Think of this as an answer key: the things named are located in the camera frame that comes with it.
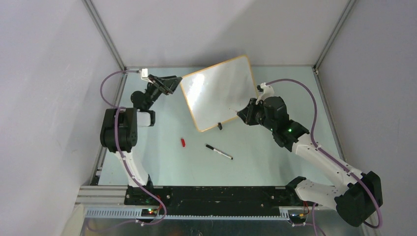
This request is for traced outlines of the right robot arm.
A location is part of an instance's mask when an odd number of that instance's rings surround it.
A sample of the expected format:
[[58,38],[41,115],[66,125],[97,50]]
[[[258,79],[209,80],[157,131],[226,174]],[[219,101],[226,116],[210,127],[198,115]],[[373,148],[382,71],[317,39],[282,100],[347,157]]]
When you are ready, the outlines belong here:
[[251,98],[248,105],[237,112],[247,125],[261,125],[268,129],[282,148],[300,156],[320,169],[331,185],[297,177],[286,185],[286,199],[294,206],[303,201],[331,208],[349,225],[358,227],[383,204],[380,177],[370,171],[364,173],[342,160],[330,158],[321,145],[312,140],[307,128],[289,118],[281,97],[263,101]]

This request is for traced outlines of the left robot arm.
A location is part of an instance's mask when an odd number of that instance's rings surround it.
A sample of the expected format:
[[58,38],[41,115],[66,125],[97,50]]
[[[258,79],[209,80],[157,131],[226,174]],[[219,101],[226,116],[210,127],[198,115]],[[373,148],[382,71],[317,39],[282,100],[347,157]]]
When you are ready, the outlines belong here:
[[182,77],[158,77],[152,74],[141,76],[147,82],[144,91],[134,91],[130,100],[132,107],[112,105],[105,111],[100,143],[113,153],[121,163],[128,178],[128,185],[139,187],[136,198],[144,205],[155,200],[155,191],[149,188],[148,172],[140,161],[133,157],[133,147],[138,142],[138,127],[152,127],[156,122],[156,113],[151,109],[161,95],[170,95],[180,85]]

